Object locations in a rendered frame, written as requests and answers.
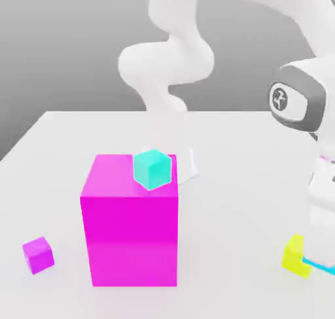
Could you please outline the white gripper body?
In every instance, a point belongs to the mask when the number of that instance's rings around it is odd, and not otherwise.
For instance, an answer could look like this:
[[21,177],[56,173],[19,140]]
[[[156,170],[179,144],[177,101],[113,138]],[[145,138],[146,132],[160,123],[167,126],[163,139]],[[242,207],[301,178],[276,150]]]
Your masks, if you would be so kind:
[[317,163],[308,188],[308,231],[335,234],[335,163]]

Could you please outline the small yellow cube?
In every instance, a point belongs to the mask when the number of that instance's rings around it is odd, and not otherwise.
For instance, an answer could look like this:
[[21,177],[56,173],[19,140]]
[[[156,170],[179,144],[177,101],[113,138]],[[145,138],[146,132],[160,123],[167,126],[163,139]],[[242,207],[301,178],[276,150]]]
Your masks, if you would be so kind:
[[312,267],[306,264],[303,258],[304,238],[294,234],[285,246],[281,266],[300,277],[308,278]]

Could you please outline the small turquoise cube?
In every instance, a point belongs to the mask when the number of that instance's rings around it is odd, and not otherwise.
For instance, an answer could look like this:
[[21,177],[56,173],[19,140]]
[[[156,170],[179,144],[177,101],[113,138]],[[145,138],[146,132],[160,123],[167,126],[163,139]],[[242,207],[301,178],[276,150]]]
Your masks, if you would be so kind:
[[154,190],[172,179],[172,159],[157,149],[133,156],[133,178],[147,190]]

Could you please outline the small purple cube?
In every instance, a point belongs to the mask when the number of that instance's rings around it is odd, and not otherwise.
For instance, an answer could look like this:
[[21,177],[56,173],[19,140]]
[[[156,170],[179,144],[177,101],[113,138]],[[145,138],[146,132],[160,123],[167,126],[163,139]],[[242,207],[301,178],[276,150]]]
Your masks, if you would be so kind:
[[39,237],[22,245],[24,257],[33,275],[54,265],[51,246],[44,237]]

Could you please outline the large magenta box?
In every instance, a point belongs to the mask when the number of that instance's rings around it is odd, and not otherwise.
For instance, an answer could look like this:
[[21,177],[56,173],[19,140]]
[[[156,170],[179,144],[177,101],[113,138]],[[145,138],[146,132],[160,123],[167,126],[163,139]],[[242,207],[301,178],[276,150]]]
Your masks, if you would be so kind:
[[179,195],[172,181],[146,190],[133,178],[130,154],[96,156],[80,195],[95,287],[177,285]]

